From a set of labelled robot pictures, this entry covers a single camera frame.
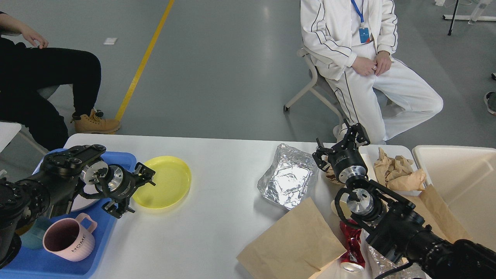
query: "person's hand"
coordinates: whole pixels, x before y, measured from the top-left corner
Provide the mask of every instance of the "person's hand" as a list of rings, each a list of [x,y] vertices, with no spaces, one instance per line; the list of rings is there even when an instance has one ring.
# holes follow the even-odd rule
[[[380,76],[381,74],[389,71],[391,68],[391,57],[389,52],[381,50],[375,58],[375,63],[377,64],[377,69],[375,70],[375,75]]]
[[[370,75],[373,74],[377,69],[375,62],[366,58],[358,56],[351,67],[360,75]]]
[[[24,37],[24,39],[26,39],[26,41],[28,41],[31,45],[33,45],[33,47],[39,47],[40,49],[42,49],[48,46],[48,41],[45,38],[43,38],[43,36],[38,34],[38,32],[34,31],[31,27],[27,25],[23,26],[23,28],[21,29],[21,34]]]

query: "foil container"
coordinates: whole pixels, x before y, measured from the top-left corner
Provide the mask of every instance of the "foil container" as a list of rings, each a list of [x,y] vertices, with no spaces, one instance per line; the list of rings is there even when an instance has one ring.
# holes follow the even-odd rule
[[[257,187],[267,200],[293,209],[316,184],[317,165],[311,154],[281,143]]]

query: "seated person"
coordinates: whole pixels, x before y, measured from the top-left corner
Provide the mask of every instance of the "seated person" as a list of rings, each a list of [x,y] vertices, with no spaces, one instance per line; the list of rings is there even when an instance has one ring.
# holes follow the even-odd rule
[[[398,46],[396,23],[392,0],[301,0],[303,43],[312,62],[349,123],[360,122],[373,144],[384,144],[443,106],[420,76],[391,57]],[[383,119],[372,88],[382,91],[395,109],[399,106],[399,112]],[[333,130],[335,136],[340,128]]]
[[[20,33],[34,48],[0,38],[0,120],[29,128],[34,140],[48,150],[62,148],[67,126],[55,107],[37,89],[73,84],[72,115],[77,133],[108,134],[121,124],[101,119],[93,109],[101,81],[100,61],[92,53],[47,48],[48,41],[21,21],[0,12],[0,30]]]

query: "black robotic arm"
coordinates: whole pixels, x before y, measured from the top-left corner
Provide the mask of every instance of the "black robotic arm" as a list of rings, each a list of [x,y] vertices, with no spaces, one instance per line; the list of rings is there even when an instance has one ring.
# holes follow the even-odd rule
[[[134,212],[129,199],[155,171],[137,163],[133,173],[119,165],[107,165],[101,155],[106,148],[99,144],[74,146],[47,154],[40,171],[15,183],[0,179],[0,269],[10,263],[20,250],[16,230],[30,225],[39,216],[48,218],[68,214],[77,195],[87,199],[110,198],[102,206],[120,218]],[[84,193],[86,184],[95,185],[97,194]]]
[[[313,158],[327,171],[332,166],[341,188],[334,203],[343,222],[369,233],[366,238],[374,249],[394,263],[405,257],[418,263],[434,279],[494,279],[496,253],[480,244],[460,239],[454,244],[432,232],[430,225],[414,211],[415,204],[367,177],[367,167],[358,152],[357,143],[368,144],[360,123],[348,125],[342,141],[325,148],[317,139]],[[347,206],[354,225],[345,218],[340,205],[348,194]]]

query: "id badge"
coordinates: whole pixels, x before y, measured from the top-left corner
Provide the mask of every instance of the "id badge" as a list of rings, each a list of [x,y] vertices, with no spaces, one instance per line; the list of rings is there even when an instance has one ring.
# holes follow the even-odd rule
[[[368,28],[360,28],[358,29],[358,32],[360,34],[360,42],[363,43],[369,43],[371,41],[371,36],[369,34],[369,29]]]

